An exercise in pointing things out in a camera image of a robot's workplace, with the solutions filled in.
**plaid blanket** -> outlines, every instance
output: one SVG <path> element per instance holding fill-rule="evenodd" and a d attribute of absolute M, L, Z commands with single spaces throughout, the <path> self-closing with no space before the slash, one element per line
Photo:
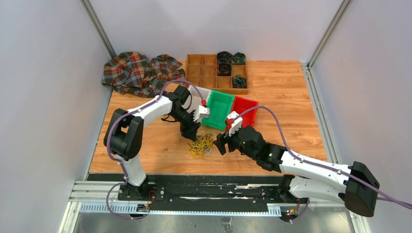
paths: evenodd
<path fill-rule="evenodd" d="M 124 95 L 154 97 L 165 82 L 186 79 L 182 63 L 163 54 L 151 61 L 138 52 L 123 52 L 104 65 L 102 84 Z"/>

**green bin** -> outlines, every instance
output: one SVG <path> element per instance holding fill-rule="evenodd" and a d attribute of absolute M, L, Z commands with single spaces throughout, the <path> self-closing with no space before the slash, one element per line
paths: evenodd
<path fill-rule="evenodd" d="M 212 91 L 207 102 L 207 106 L 210 109 L 210 116 L 209 118 L 203 118 L 202 124 L 224 131 L 226 128 L 224 121 L 232 109 L 234 99 L 235 96 L 233 95 Z"/>

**white panel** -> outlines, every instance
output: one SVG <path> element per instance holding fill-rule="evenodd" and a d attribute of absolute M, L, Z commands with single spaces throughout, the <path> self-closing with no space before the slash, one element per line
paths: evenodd
<path fill-rule="evenodd" d="M 91 0 L 116 53 L 308 61 L 341 0 Z"/>
<path fill-rule="evenodd" d="M 369 166 L 380 189 L 412 202 L 412 2 L 353 1 L 313 73 L 343 163 Z M 378 202 L 374 233 L 410 232 L 412 211 Z"/>
<path fill-rule="evenodd" d="M 0 232 L 57 232 L 110 90 L 80 1 L 0 3 Z"/>

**wooden tray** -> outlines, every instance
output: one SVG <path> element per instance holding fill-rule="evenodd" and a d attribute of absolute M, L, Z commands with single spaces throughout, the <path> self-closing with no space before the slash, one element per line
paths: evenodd
<path fill-rule="evenodd" d="M 247 62 L 245 65 L 232 65 L 231 76 L 217 76 L 217 68 L 216 54 L 188 54 L 186 78 L 194 85 L 210 90 L 231 95 L 247 95 L 249 93 Z M 233 88 L 232 79 L 237 74 L 246 79 L 247 88 Z"/>

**plastic bin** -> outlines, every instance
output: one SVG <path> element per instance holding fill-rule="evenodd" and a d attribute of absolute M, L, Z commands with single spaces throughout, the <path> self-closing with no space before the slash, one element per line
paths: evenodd
<path fill-rule="evenodd" d="M 210 97 L 210 93 L 212 92 L 212 90 L 206 89 L 206 88 L 202 88 L 202 87 L 198 87 L 197 89 L 199 89 L 200 94 L 202 94 L 202 97 L 207 101 L 209 100 Z M 195 110 L 197 108 L 197 106 L 199 106 L 201 104 L 202 99 L 199 96 L 199 93 L 197 93 L 197 91 L 194 89 L 194 87 L 192 85 L 190 85 L 188 87 L 189 92 L 192 94 L 192 104 L 190 106 L 190 108 L 188 109 L 188 112 L 190 113 L 191 111 Z M 183 104 L 183 108 L 187 108 L 190 105 L 190 97 L 186 100 L 185 104 Z"/>
<path fill-rule="evenodd" d="M 202 124 L 217 128 L 219 130 L 225 130 L 226 124 L 224 121 L 232 109 L 234 99 L 235 96 L 218 91 L 212 91 L 207 103 L 207 106 L 210 109 L 210 116 L 209 118 L 204 118 L 202 120 Z"/>
<path fill-rule="evenodd" d="M 258 102 L 254 101 L 254 100 L 249 100 L 249 99 L 245 99 L 239 96 L 235 96 L 235 99 L 233 101 L 233 105 L 232 105 L 232 109 L 230 110 L 230 112 L 232 111 L 236 111 L 237 114 L 241 114 L 244 111 L 248 110 L 251 107 L 255 107 L 258 106 Z M 254 126 L 255 125 L 255 117 L 256 117 L 256 111 L 257 109 L 254 109 L 248 113 L 246 113 L 245 115 L 242 116 L 243 121 L 242 121 L 242 127 L 246 127 L 248 125 L 250 126 Z"/>

